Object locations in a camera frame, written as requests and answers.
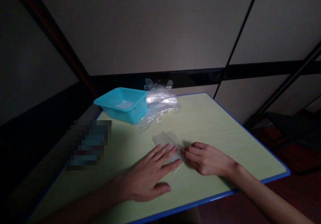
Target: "transparent plastic wrap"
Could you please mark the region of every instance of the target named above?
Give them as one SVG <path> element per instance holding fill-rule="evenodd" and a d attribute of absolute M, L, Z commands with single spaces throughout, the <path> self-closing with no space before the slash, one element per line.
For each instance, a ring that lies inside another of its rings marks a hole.
<path fill-rule="evenodd" d="M 161 122 L 162 114 L 178 111 L 182 107 L 179 105 L 176 98 L 176 91 L 172 89 L 173 81 L 169 80 L 167 85 L 154 84 L 152 80 L 147 78 L 145 91 L 147 91 L 146 103 L 148 110 L 143 118 L 138 122 L 139 131 L 144 132 L 151 124 L 156 121 Z"/>
<path fill-rule="evenodd" d="M 166 162 L 167 164 L 170 164 L 176 160 L 181 159 L 182 163 L 184 162 L 184 157 L 181 155 L 180 149 L 182 148 L 180 146 L 179 140 L 177 139 L 176 135 L 173 132 L 161 132 L 160 134 L 153 136 L 152 140 L 154 142 L 154 144 L 157 145 L 161 145 L 161 147 L 163 148 L 165 145 L 167 144 L 171 144 L 170 148 L 168 151 L 170 151 L 172 148 L 174 148 L 175 146 L 177 147 L 177 151 L 170 157 L 170 159 Z M 177 169 L 182 165 L 182 163 L 172 172 L 175 173 L 177 171 Z"/>

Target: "hand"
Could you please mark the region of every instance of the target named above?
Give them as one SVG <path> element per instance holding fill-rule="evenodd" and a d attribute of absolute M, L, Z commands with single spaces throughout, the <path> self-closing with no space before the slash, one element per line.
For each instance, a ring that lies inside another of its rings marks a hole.
<path fill-rule="evenodd" d="M 177 147 L 174 147 L 168 153 L 166 152 L 170 148 L 170 144 L 157 152 L 160 148 L 160 145 L 155 147 L 132 170 L 116 178 L 119 186 L 118 191 L 122 193 L 124 201 L 150 201 L 171 191 L 169 185 L 157 185 L 157 182 L 177 168 L 182 160 L 179 159 L 169 165 L 163 165 L 176 152 Z"/>
<path fill-rule="evenodd" d="M 195 142 L 181 149 L 187 162 L 201 175 L 219 175 L 231 178 L 237 162 L 208 144 Z"/>

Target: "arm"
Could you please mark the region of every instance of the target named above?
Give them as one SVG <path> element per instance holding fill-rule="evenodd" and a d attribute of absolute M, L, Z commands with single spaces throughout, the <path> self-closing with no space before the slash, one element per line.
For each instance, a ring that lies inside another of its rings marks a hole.
<path fill-rule="evenodd" d="M 169 185 L 157 185 L 157 182 L 178 167 L 182 161 L 177 160 L 169 165 L 163 165 L 177 148 L 174 147 L 166 153 L 170 145 L 159 151 L 160 147 L 155 147 L 129 172 L 52 213 L 39 223 L 87 223 L 124 201 L 150 201 L 170 192 Z"/>
<path fill-rule="evenodd" d="M 181 150 L 187 162 L 202 175 L 219 175 L 232 182 L 272 221 L 313 224 L 306 216 L 251 175 L 243 166 L 220 150 L 199 142 Z"/>

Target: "turquoise plastic basket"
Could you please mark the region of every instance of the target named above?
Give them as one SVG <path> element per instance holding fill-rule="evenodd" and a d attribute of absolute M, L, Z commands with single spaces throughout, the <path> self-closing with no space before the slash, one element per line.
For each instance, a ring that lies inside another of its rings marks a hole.
<path fill-rule="evenodd" d="M 131 88 L 115 88 L 95 99 L 109 117 L 131 124 L 137 123 L 146 113 L 147 92 Z"/>

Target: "table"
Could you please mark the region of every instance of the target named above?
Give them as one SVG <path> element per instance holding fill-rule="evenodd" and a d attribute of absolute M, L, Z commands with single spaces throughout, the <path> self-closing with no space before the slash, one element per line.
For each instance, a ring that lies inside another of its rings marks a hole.
<path fill-rule="evenodd" d="M 112 120 L 112 136 L 100 166 L 85 171 L 63 170 L 29 222 L 35 222 L 71 201 L 98 188 L 129 169 L 154 147 L 152 135 L 174 132 L 183 146 L 198 141 L 210 144 L 242 164 L 263 183 L 290 174 L 289 169 L 270 153 L 242 125 L 208 94 L 178 97 L 182 109 L 164 114 L 164 122 L 153 123 L 144 133 L 138 125 Z M 109 120 L 102 112 L 98 120 Z M 128 201 L 108 210 L 94 223 L 145 223 L 231 195 L 234 187 L 218 176 L 202 176 L 184 163 L 162 182 L 172 191 L 150 202 Z"/>

